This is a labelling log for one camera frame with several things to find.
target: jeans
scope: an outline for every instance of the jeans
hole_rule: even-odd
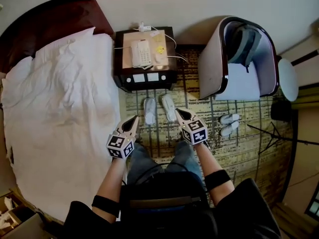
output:
[[[157,166],[157,163],[147,153],[146,149],[138,143],[134,144],[134,151],[131,154],[131,168],[128,173],[128,184],[140,184],[157,173],[164,172],[182,172],[185,169],[178,163],[187,168],[189,172],[196,174],[199,179],[201,172],[199,164],[196,161],[193,148],[185,141],[180,141],[175,148],[175,157],[166,169]]]

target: bed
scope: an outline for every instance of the bed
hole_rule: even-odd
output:
[[[52,0],[0,37],[8,158],[23,197],[64,221],[88,206],[111,163],[105,144],[120,120],[113,30],[95,0]]]

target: gray backpack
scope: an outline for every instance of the gray backpack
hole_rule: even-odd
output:
[[[255,51],[259,45],[261,34],[257,28],[242,24],[234,29],[226,38],[228,63],[241,64],[248,67],[253,60]]]

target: nightstand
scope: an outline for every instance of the nightstand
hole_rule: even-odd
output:
[[[131,92],[135,90],[173,89],[177,82],[176,58],[167,57],[176,56],[175,43],[164,35],[166,34],[174,39],[173,28],[157,27],[157,29],[159,30],[159,32],[155,33],[158,34],[157,37],[151,35],[152,31],[138,32],[136,30],[127,30],[116,33],[115,48],[123,47],[123,49],[114,50],[114,81],[122,90]],[[129,33],[135,34],[128,37],[126,34]],[[150,41],[152,62],[155,64],[152,68],[144,70],[132,67],[130,63],[132,55],[129,39],[148,39]],[[164,62],[158,64],[155,55],[163,47],[165,49],[163,53],[165,54]]]

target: white telephone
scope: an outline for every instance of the white telephone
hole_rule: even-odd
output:
[[[145,67],[152,64],[150,46],[147,40],[132,41],[131,51],[133,67]]]

